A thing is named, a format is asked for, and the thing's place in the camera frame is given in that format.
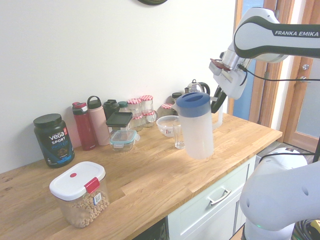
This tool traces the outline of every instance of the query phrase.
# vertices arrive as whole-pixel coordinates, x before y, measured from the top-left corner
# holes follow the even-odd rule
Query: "black lid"
[[[113,104],[116,104],[116,103],[117,103],[117,100],[115,100],[115,99],[108,99],[107,101],[108,101],[108,102],[112,102]]]
[[[172,98],[177,99],[178,97],[182,96],[181,92],[174,92],[172,93]]]
[[[47,128],[55,126],[59,123],[61,123],[62,117],[58,113],[51,113],[47,115],[43,115],[40,117],[37,117],[35,120],[33,120],[33,125],[37,128]]]
[[[89,109],[97,109],[102,106],[100,98],[97,96],[91,96],[88,98],[87,105]]]
[[[108,127],[125,128],[132,119],[132,112],[114,112],[106,121]]]
[[[105,101],[103,104],[103,108],[109,109],[109,108],[111,108],[111,104],[112,104],[112,101]]]

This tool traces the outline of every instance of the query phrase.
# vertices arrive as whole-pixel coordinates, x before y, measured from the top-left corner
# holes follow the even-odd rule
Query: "red water bottle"
[[[88,107],[85,102],[72,103],[73,116],[78,129],[80,142],[84,151],[92,150],[96,147],[94,128],[91,125]]]

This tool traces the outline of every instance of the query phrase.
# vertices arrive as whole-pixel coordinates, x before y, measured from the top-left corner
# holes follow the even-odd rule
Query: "drinking glass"
[[[174,146],[177,149],[184,149],[185,142],[184,142],[184,136],[182,134],[180,120],[174,120],[172,122],[172,127],[173,127],[173,133],[174,133]]]

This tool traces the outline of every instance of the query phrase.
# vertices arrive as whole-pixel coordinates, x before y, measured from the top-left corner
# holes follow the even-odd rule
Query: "door frame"
[[[318,4],[316,11],[314,11],[315,4]],[[320,3],[316,2],[316,0],[306,0],[305,6],[307,7],[304,8],[302,24],[314,24],[317,20],[315,18],[318,17],[320,12]],[[311,67],[307,70],[303,70],[302,66],[304,64],[308,64],[309,66],[311,66],[312,62],[313,58],[295,56],[293,60],[290,78],[299,79],[302,76],[308,78],[310,75]],[[299,146],[302,149],[315,152],[318,143],[318,138],[310,137],[306,134],[296,131],[303,104],[303,99],[307,90],[307,85],[307,82],[289,82],[280,125],[280,131],[283,132],[283,135],[278,141],[290,142],[291,145]]]
[[[242,6],[244,0],[237,0],[235,26],[238,26],[242,16]],[[295,0],[264,0],[263,7],[272,11],[278,10],[278,20],[280,23],[290,23],[293,13]],[[282,62],[266,63],[256,61],[254,73],[257,76],[279,79],[281,74]],[[264,81],[257,77],[253,79],[253,88],[250,104],[249,121],[271,127],[279,82]],[[232,115],[234,111],[234,102],[232,98],[228,99],[228,114]]]

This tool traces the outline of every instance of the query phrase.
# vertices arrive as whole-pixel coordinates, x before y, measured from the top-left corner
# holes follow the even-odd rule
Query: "red checkered jar lid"
[[[142,119],[142,115],[140,115],[140,116],[136,116],[136,117],[133,117],[132,119],[134,119],[134,120]]]
[[[171,109],[172,105],[173,105],[173,104],[171,104],[171,103],[165,103],[165,104],[162,104],[161,107],[162,107],[163,109]]]
[[[126,101],[128,104],[140,104],[141,103],[141,99],[140,98],[131,98],[128,101]]]
[[[144,96],[141,96],[140,99],[142,101],[150,101],[150,100],[154,99],[154,97],[151,95],[144,95]]]
[[[151,116],[151,115],[154,115],[154,114],[155,114],[155,111],[145,112],[145,113],[143,113],[143,116]]]

